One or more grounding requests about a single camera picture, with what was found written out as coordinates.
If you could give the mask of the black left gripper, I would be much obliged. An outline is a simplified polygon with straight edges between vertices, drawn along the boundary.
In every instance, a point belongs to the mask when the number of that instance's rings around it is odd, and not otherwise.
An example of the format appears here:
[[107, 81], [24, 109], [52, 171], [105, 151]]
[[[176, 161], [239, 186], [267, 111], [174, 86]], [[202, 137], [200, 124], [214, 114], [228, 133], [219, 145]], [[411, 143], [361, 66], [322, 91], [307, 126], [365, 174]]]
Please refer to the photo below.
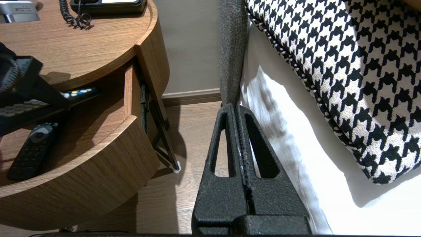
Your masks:
[[1, 106], [36, 99], [69, 110], [70, 102], [39, 76], [42, 63], [32, 56], [1, 56]]

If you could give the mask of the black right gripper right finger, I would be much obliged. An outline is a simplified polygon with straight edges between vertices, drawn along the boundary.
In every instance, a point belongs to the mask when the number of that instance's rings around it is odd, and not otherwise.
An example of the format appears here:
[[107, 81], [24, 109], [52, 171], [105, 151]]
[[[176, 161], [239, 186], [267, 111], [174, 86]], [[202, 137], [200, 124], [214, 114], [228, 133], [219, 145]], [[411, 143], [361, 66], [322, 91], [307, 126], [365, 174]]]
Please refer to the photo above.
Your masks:
[[253, 112], [236, 107], [246, 201], [253, 215], [308, 217], [308, 212]]

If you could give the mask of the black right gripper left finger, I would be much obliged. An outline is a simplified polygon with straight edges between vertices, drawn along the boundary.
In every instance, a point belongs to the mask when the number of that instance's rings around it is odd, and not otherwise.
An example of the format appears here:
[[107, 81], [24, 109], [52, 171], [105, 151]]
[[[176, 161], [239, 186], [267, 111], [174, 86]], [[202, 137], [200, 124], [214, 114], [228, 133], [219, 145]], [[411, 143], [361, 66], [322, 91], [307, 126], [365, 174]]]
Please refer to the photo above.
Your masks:
[[[228, 177], [215, 174], [221, 132], [225, 131]], [[232, 104], [218, 111], [209, 151], [191, 216], [194, 235], [231, 235], [232, 223], [248, 212], [239, 157], [238, 132]]]

